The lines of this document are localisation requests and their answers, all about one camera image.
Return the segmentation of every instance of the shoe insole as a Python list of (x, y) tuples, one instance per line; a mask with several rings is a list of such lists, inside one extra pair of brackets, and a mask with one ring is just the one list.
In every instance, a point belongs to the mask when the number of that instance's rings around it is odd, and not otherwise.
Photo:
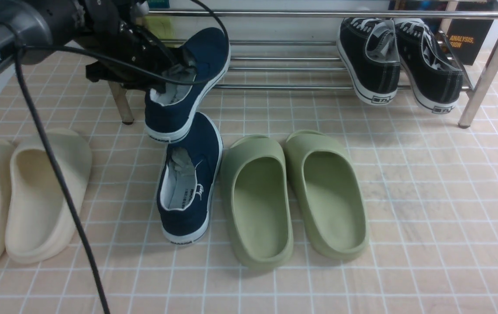
[(303, 171), (309, 206), (327, 244), (337, 250), (361, 244), (365, 216), (351, 166), (336, 154), (316, 152), (307, 157)]
[(15, 173), (18, 186), (13, 195), (15, 220), (12, 237), (14, 249), (29, 252), (45, 243), (53, 232), (63, 209), (63, 193), (44, 151), (20, 153)]
[(278, 160), (264, 157), (245, 165), (233, 191), (233, 214), (251, 256), (271, 258), (285, 248), (291, 223), (287, 221), (287, 206)]
[(167, 209), (185, 208), (195, 195), (196, 179), (194, 175), (169, 173), (169, 180), (163, 184), (168, 186), (166, 193), (169, 194), (163, 197), (163, 205)]

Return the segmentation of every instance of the brand logo on shoe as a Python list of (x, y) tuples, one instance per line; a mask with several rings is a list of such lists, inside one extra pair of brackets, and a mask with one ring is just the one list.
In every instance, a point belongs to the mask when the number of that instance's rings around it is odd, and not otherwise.
[(204, 187), (200, 183), (196, 185), (195, 195), (200, 196), (200, 200), (203, 200)]
[(158, 141), (158, 142), (161, 142), (161, 143), (169, 143), (169, 140), (163, 140), (163, 139), (156, 139), (155, 137), (153, 137), (152, 135), (149, 135), (149, 137), (151, 139), (153, 139), (154, 141)]
[(435, 113), (437, 115), (444, 115), (446, 113), (450, 113), (452, 110), (452, 107), (433, 107), (433, 110), (431, 111), (432, 113)]
[(373, 98), (371, 99), (371, 102), (372, 103), (376, 103), (378, 105), (386, 105), (387, 103), (390, 102), (390, 97), (377, 97), (377, 96), (373, 96)]
[(187, 204), (191, 202), (194, 191), (195, 190), (193, 189), (185, 191), (185, 195), (183, 195), (183, 203), (181, 204), (182, 208), (185, 208), (185, 206), (187, 206)]

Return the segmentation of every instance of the metal shoe rack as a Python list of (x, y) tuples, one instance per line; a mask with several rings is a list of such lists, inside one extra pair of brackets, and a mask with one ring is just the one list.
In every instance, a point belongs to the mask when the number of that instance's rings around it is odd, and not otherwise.
[[(498, 0), (488, 0), (493, 2), (494, 9), (489, 11), (463, 12), (463, 11), (417, 11), (417, 10), (385, 10), (385, 11), (295, 11), (295, 10), (216, 10), (215, 14), (219, 17), (317, 17), (317, 18), (344, 18), (344, 17), (379, 17), (379, 18), (451, 18), (451, 19), (470, 19), (470, 20), (498, 20)], [(181, 16), (181, 17), (209, 17), (208, 13), (201, 10), (151, 10), (150, 15), (155, 16)], [(441, 32), (443, 41), (439, 44), (449, 48), (451, 54), (453, 50), (450, 47), (444, 33)], [(167, 44), (181, 44), (185, 40), (163, 40)], [(249, 46), (334, 46), (335, 41), (285, 41), (285, 40), (232, 40), (231, 44), (249, 45)], [(456, 64), (464, 71), (465, 86), (462, 90), (466, 92), (469, 100), (466, 105), (458, 126), (462, 128), (470, 127), (478, 109), (488, 89), (498, 72), (498, 40), (496, 41), (491, 54), (486, 61), (480, 79), (474, 82), (467, 73), (464, 66), (458, 59), (451, 56)], [(330, 62), (339, 60), (338, 57), (269, 57), (269, 56), (232, 56), (231, 60), (237, 61), (304, 61), (304, 62)], [(255, 66), (231, 66), (230, 71), (245, 72), (336, 72), (345, 71), (342, 67), (255, 67)], [(123, 123), (130, 124), (134, 121), (130, 107), (125, 97), (126, 91), (119, 84), (110, 83), (111, 92), (123, 119)], [(215, 89), (228, 90), (257, 90), (257, 91), (349, 91), (353, 87), (337, 85), (272, 85), (272, 84), (217, 84)]]

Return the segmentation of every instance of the white rubber sole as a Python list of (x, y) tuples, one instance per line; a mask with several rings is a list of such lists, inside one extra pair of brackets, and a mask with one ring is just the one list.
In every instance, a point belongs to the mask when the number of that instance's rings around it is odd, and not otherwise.
[(390, 103), (396, 96), (397, 91), (395, 90), (394, 92), (388, 94), (375, 93), (373, 91), (369, 91), (369, 89), (365, 88), (361, 83), (359, 83), (359, 79), (352, 66), (352, 62), (349, 61), (348, 55), (346, 54), (346, 51), (344, 50), (344, 47), (342, 46), (342, 43), (340, 41), (340, 29), (338, 29), (336, 47), (338, 48), (340, 59), (348, 68), (348, 72), (350, 73), (350, 78), (352, 79), (352, 84), (356, 91), (355, 94), (357, 95), (357, 97), (364, 103), (371, 106), (388, 105), (388, 103)]
[(187, 119), (185, 125), (183, 125), (179, 130), (173, 131), (171, 133), (160, 133), (154, 131), (153, 129), (150, 129), (147, 125), (145, 125), (144, 130), (146, 134), (148, 134), (149, 137), (151, 137), (152, 139), (163, 143), (176, 143), (184, 139), (189, 133), (189, 130), (191, 129), (192, 120), (195, 118), (195, 113), (196, 110), (199, 108), (200, 103), (203, 101), (206, 94), (217, 84), (217, 82), (219, 82), (219, 80), (223, 78), (223, 76), (227, 72), (227, 69), (229, 69), (230, 63), (231, 63), (231, 46), (229, 47), (229, 54), (227, 55), (227, 62), (225, 62), (225, 66), (223, 67), (221, 72), (219, 72), (216, 75), (215, 78), (206, 83), (205, 87), (203, 88), (203, 91), (195, 99), (195, 103), (193, 104), (191, 112), (189, 113), (189, 119)]
[(400, 64), (402, 64), (402, 67), (406, 71), (406, 75), (410, 79), (410, 85), (412, 86), (412, 92), (414, 92), (414, 98), (416, 99), (416, 105), (418, 105), (418, 107), (428, 109), (436, 115), (445, 115), (450, 113), (452, 109), (457, 106), (458, 100), (453, 103), (438, 103), (423, 96), (418, 88), (418, 84), (416, 84), (414, 76), (410, 72), (410, 68), (408, 68), (408, 64), (406, 64), (405, 60), (402, 58), (400, 58)]
[[(208, 118), (208, 120), (212, 121), (212, 119), (210, 119), (207, 115), (204, 115), (204, 116), (206, 118)], [(165, 236), (165, 238), (167, 240), (169, 240), (169, 242), (171, 242), (173, 244), (176, 244), (176, 245), (190, 245), (190, 244), (195, 244), (197, 241), (199, 241), (201, 239), (201, 237), (204, 236), (204, 234), (208, 230), (208, 225), (209, 225), (209, 222), (210, 222), (210, 216), (211, 216), (211, 213), (212, 213), (212, 210), (211, 210), (210, 206), (212, 204), (213, 189), (214, 189), (214, 185), (216, 183), (217, 173), (220, 170), (221, 155), (222, 155), (222, 152), (223, 152), (223, 141), (221, 139), (220, 132), (218, 131), (216, 125), (213, 122), (212, 122), (212, 127), (214, 128), (214, 131), (216, 132), (216, 135), (217, 135), (217, 138), (218, 138), (218, 144), (219, 144), (218, 147), (219, 147), (220, 153), (219, 153), (218, 158), (217, 158), (216, 171), (214, 172), (214, 177), (213, 177), (212, 185), (210, 186), (210, 192), (208, 194), (208, 203), (206, 205), (206, 208), (207, 208), (208, 212), (207, 212), (207, 215), (206, 215), (206, 219), (204, 220), (203, 225), (200, 226), (200, 228), (198, 230), (196, 230), (195, 232), (193, 232), (191, 234), (187, 234), (187, 235), (184, 235), (184, 236), (175, 236), (173, 234), (170, 234), (165, 229), (163, 229), (163, 226), (162, 226), (161, 230), (163, 231), (163, 236)]]

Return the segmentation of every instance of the black canvas sneaker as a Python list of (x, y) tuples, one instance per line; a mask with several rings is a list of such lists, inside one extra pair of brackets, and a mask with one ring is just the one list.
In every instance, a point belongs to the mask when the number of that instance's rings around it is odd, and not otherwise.
[(456, 107), (462, 70), (454, 67), (419, 18), (394, 19), (400, 61), (419, 107), (444, 114)]
[(400, 59), (392, 20), (345, 18), (336, 41), (355, 94), (369, 105), (386, 105), (396, 95)]

